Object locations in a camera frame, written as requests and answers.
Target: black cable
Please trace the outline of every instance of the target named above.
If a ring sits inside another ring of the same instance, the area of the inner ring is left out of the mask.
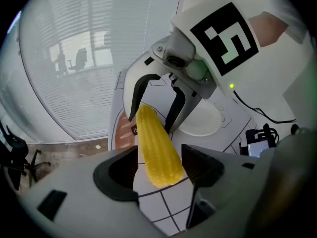
[[[272,131],[273,134],[275,134],[274,140],[276,140],[276,138],[277,138],[277,143],[278,143],[279,142],[279,135],[278,135],[276,129],[270,128],[269,130]]]
[[[296,122],[296,119],[293,119],[293,120],[285,120],[285,121],[275,121],[273,119],[271,119],[270,117],[268,117],[262,109],[260,108],[251,108],[250,106],[248,106],[243,100],[241,100],[241,98],[239,97],[239,95],[236,93],[236,91],[233,91],[234,95],[238,98],[238,100],[244,105],[246,106],[247,108],[253,110],[254,112],[257,112],[258,114],[266,117],[267,119],[269,119],[272,123],[275,123],[275,124],[278,124],[278,123],[292,123],[292,122]]]

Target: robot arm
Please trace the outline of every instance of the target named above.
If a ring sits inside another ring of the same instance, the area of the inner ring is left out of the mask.
[[[168,133],[216,86],[225,94],[232,92],[230,86],[247,73],[245,62],[259,52],[252,28],[232,0],[199,4],[177,15],[172,24],[171,35],[154,43],[128,68],[123,88],[124,110],[131,120],[148,79],[170,73],[177,96],[166,118]]]

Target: office chair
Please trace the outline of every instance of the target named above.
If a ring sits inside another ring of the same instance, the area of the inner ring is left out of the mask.
[[[42,153],[40,150],[36,150],[35,154],[33,156],[31,164],[27,162],[25,159],[26,156],[29,153],[29,148],[22,138],[14,135],[8,126],[6,127],[8,134],[6,133],[2,123],[0,122],[0,130],[3,133],[3,136],[7,143],[12,147],[11,152],[4,146],[4,144],[1,142],[1,148],[3,149],[1,158],[0,158],[0,164],[4,167],[8,168],[8,174],[12,181],[12,184],[16,190],[19,190],[20,187],[20,181],[21,181],[21,175],[26,176],[26,173],[24,169],[29,170],[30,172],[30,180],[29,180],[29,186],[32,185],[32,178],[35,182],[38,181],[36,177],[36,169],[41,167],[42,165],[48,165],[50,166],[50,162],[41,162],[37,165],[35,165],[36,156],[38,153]]]

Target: white bowl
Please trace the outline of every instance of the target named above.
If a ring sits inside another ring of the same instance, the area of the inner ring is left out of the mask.
[[[211,103],[201,100],[195,109],[179,126],[179,129],[191,136],[209,136],[221,126],[221,114]]]

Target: corn cob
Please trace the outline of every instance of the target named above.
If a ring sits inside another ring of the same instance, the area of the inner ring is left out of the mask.
[[[155,111],[141,105],[136,116],[139,146],[151,183],[161,188],[179,182],[184,175],[181,160]]]

